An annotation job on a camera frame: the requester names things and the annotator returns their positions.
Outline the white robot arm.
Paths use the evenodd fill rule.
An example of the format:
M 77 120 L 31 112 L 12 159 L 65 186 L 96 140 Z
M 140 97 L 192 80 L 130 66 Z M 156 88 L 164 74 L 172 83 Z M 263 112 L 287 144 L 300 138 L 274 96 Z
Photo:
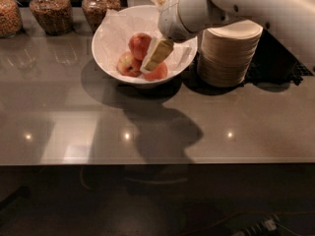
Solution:
M 207 28 L 246 19 L 267 30 L 305 67 L 315 67 L 315 0 L 165 0 L 141 71 L 149 73 L 172 52 Z

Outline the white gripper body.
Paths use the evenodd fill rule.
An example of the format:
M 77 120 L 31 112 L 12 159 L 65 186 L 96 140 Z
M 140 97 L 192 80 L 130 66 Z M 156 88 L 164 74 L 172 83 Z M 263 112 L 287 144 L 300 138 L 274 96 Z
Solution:
M 183 43 L 196 36 L 183 24 L 179 14 L 180 0 L 151 0 L 157 7 L 159 16 L 157 27 L 164 38 L 175 43 Z

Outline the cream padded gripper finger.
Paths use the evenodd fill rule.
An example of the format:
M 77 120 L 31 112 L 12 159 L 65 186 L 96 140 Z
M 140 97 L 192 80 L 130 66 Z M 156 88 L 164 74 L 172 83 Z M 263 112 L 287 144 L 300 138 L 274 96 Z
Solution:
M 149 45 L 140 71 L 144 74 L 151 73 L 173 51 L 174 43 L 164 37 L 153 37 Z

